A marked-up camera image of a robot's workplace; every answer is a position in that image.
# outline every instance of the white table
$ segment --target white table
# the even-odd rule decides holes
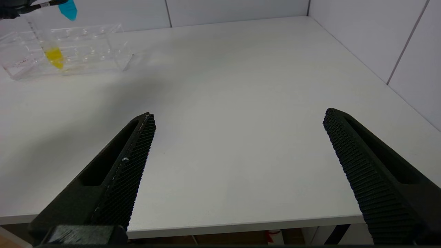
[[[32,220],[147,111],[157,132],[130,238],[363,222],[329,107],[441,185],[441,133],[311,18],[124,37],[139,51],[124,73],[2,78],[0,224]]]

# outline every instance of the test tube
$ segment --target test tube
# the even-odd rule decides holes
[[[56,68],[63,69],[63,54],[61,53],[57,43],[52,38],[51,30],[44,28],[44,25],[40,24],[42,15],[43,12],[40,9],[37,9],[25,14],[24,16],[29,24],[29,27],[34,33],[35,38],[38,40],[38,43],[43,49],[46,58],[48,58],[49,62]]]

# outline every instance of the white wall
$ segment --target white wall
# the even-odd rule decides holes
[[[167,0],[172,26],[306,15],[308,0]]]
[[[122,23],[125,31],[170,27],[165,0],[75,0],[75,4],[76,21],[49,7],[43,9],[43,24],[54,29]],[[306,15],[308,9],[308,0],[167,0],[167,4],[173,26]],[[29,30],[24,18],[0,22],[0,37]]]
[[[45,26],[66,28],[122,23],[125,31],[170,27],[165,0],[75,0],[77,19],[71,22],[58,7],[42,9]],[[0,21],[0,36],[11,31],[29,31],[26,20],[18,17]]]
[[[310,16],[387,82],[425,2],[311,0]]]
[[[441,131],[440,13],[441,1],[431,0],[389,86]]]

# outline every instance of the wall seam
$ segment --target wall seam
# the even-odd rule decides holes
[[[168,10],[168,3],[167,3],[167,0],[164,0],[164,1],[165,1],[165,8],[167,9],[168,23],[170,24],[170,27],[173,27],[173,25],[172,25],[172,19],[170,18],[170,11]]]
[[[309,8],[311,7],[311,0],[308,1],[308,9],[306,10],[306,16],[309,16]]]
[[[421,13],[419,14],[418,19],[416,19],[415,25],[412,28],[412,31],[411,31],[411,33],[409,35],[409,38],[407,38],[406,44],[404,45],[403,50],[401,51],[400,56],[398,57],[398,59],[397,59],[397,61],[395,63],[395,66],[393,67],[392,72],[390,73],[390,76],[389,76],[389,79],[386,82],[386,85],[389,85],[390,80],[392,79],[392,76],[395,73],[395,70],[398,67],[398,64],[400,63],[401,57],[403,57],[404,51],[406,50],[407,45],[409,44],[409,42],[410,42],[410,40],[411,40],[411,38],[412,38],[412,36],[413,36],[413,34],[415,32],[415,29],[418,26],[419,21],[421,20],[422,15],[424,14],[424,11],[426,11],[426,8],[427,8],[427,5],[429,4],[429,2],[430,2],[430,0],[426,0],[426,3],[424,4],[424,7],[422,8]]]

